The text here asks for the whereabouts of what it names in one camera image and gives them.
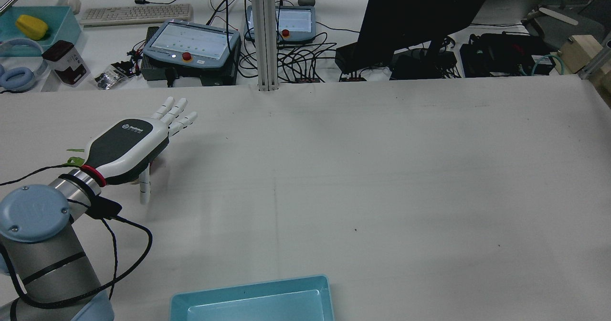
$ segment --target red ring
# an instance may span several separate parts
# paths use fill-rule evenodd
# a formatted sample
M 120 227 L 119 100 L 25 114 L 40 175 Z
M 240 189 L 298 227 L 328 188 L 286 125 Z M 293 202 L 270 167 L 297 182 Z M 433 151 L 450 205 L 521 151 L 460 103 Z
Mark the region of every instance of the red ring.
M 93 175 L 92 178 L 98 183 L 98 185 L 100 185 L 100 187 L 106 186 L 106 179 L 95 168 L 84 164 L 81 166 L 81 170 L 89 175 Z

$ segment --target blue joint cap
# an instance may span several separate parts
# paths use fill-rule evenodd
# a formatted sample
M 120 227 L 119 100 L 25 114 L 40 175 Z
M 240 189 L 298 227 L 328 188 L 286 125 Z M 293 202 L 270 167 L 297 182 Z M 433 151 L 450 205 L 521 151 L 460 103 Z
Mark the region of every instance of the blue joint cap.
M 0 235 L 35 243 L 59 233 L 70 219 L 70 206 L 61 192 L 46 185 L 22 186 L 0 202 Z

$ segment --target green cable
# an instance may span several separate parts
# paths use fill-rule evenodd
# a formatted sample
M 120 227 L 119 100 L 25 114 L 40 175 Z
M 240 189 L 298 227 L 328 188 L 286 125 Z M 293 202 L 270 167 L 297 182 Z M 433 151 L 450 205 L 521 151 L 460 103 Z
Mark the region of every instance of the green cable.
M 556 58 L 556 59 L 558 60 L 558 62 L 560 62 L 560 75 L 564 75 L 564 74 L 565 74 L 565 62 L 564 62 L 564 61 L 563 61 L 561 58 L 559 58 L 558 56 L 556 56 L 556 55 L 548 54 L 548 55 L 541 56 L 541 58 L 539 58 L 539 59 L 538 59 L 538 60 L 535 62 L 535 65 L 533 66 L 533 69 L 532 69 L 532 71 L 530 72 L 530 75 L 531 75 L 531 76 L 535 75 L 535 69 L 537 68 L 537 65 L 539 65 L 539 64 L 541 63 L 541 61 L 542 61 L 544 58 L 548 58 L 548 57 L 554 57 L 554 58 Z

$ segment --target logo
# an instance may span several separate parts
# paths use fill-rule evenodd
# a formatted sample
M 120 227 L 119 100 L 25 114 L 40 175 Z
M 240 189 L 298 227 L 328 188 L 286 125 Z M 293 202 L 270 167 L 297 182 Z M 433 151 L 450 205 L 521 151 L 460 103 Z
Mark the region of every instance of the logo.
M 122 128 L 124 128 L 124 129 L 126 129 L 126 130 L 129 130 L 129 131 L 135 132 L 135 133 L 137 133 L 137 134 L 141 134 L 141 133 L 144 131 L 143 129 L 139 129 L 139 128 L 136 128 L 136 127 L 132 127 L 132 126 L 131 126 L 131 125 L 129 125 L 129 124 L 123 124 L 123 125 L 121 125 L 121 127 L 122 127 Z

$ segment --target computer mouse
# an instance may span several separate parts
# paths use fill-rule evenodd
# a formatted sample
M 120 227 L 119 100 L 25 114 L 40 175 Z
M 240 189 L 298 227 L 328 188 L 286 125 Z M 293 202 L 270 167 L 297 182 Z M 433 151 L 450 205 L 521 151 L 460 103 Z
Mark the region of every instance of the computer mouse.
M 78 14 L 81 11 L 81 1 L 80 0 L 66 0 L 65 4 L 70 6 L 72 10 L 72 14 Z

